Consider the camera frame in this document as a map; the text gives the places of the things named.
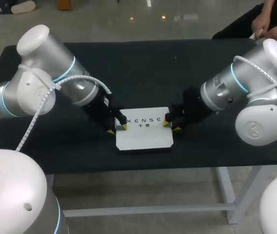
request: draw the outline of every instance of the white shoe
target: white shoe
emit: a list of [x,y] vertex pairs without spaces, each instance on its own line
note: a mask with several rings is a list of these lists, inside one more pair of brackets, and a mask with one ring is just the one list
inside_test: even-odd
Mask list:
[[11,11],[13,14],[19,14],[24,12],[33,11],[36,8],[34,1],[25,1],[15,6],[12,6]]

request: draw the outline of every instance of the xense logo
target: xense logo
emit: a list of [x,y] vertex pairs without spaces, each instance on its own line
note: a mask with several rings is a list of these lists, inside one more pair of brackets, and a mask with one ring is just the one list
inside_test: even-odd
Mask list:
[[156,118],[156,120],[154,120],[154,118],[149,118],[149,119],[142,118],[140,121],[138,118],[134,119],[135,123],[146,123],[146,122],[154,122],[154,121],[161,121],[161,118]]

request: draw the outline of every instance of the white box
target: white box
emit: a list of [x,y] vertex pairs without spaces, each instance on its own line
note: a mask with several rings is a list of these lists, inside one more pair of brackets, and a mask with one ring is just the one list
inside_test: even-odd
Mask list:
[[121,110],[127,130],[116,119],[116,146],[119,150],[163,149],[173,145],[171,126],[163,126],[168,107]]

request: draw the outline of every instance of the gray floor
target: gray floor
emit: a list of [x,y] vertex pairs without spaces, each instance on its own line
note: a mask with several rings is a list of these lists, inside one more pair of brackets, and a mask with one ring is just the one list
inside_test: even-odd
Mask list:
[[[73,0],[73,11],[57,11],[56,1],[38,0],[38,9],[0,16],[0,54],[24,32],[46,24],[62,40],[130,41],[200,39],[222,29],[260,0]],[[230,168],[235,191],[249,167]],[[222,202],[215,170],[174,169],[58,175],[55,191],[64,209]],[[223,212],[70,218],[70,234],[260,234],[258,200],[238,225]]]

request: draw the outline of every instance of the white spiral cable wrap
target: white spiral cable wrap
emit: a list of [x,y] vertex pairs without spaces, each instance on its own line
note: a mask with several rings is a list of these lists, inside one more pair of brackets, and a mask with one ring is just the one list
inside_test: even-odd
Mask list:
[[[96,78],[94,78],[94,77],[90,77],[90,76],[82,76],[82,75],[80,76],[80,75],[78,75],[78,76],[67,77],[67,78],[64,78],[64,79],[60,80],[59,82],[57,82],[56,85],[60,85],[60,86],[61,86],[61,85],[64,84],[65,82],[68,82],[68,81],[73,80],[73,79],[86,79],[86,80],[89,80],[89,81],[93,81],[95,84],[98,84],[98,85],[100,85],[101,87],[103,87],[104,90],[105,90],[105,92],[106,92],[107,94],[111,94],[110,90],[108,89],[108,87],[107,87],[103,82],[101,82],[100,80],[98,80],[98,79],[96,79]],[[43,108],[43,106],[44,106],[44,104],[45,104],[47,98],[49,97],[49,95],[50,95],[55,89],[56,89],[55,86],[52,87],[52,88],[50,88],[49,91],[48,91],[48,92],[45,94],[45,96],[43,97],[43,99],[42,99],[40,105],[38,106],[38,109],[37,109],[35,115],[33,116],[32,120],[31,120],[31,122],[30,122],[30,124],[29,124],[29,127],[28,127],[27,131],[26,131],[25,134],[23,135],[23,137],[22,137],[22,139],[21,139],[21,141],[20,141],[18,147],[16,148],[16,151],[19,152],[19,151],[21,150],[21,148],[23,147],[25,141],[26,141],[27,138],[29,137],[29,134],[31,133],[31,130],[33,129],[33,127],[34,127],[34,125],[35,125],[35,123],[36,123],[36,121],[37,121],[37,119],[38,119],[38,117],[39,117],[39,114],[40,114],[40,112],[41,112],[41,110],[42,110],[42,108]]]
[[255,65],[253,62],[250,62],[248,59],[241,57],[241,56],[235,56],[234,61],[236,61],[236,60],[240,60],[240,61],[245,62],[245,63],[249,64],[250,66],[254,67],[259,72],[261,72],[272,84],[277,83],[277,81],[273,77],[271,77],[267,72],[265,72],[259,66]]

